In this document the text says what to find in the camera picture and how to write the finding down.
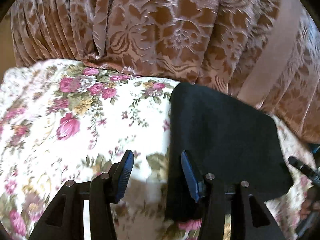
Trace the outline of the person right hand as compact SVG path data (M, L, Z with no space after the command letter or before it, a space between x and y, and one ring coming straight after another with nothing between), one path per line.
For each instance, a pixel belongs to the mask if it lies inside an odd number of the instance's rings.
M317 195L318 189L316 187L308 189L306 198L304 199L299 212L301 220L306 219L312 211L317 211L319 213L319 200L317 200Z

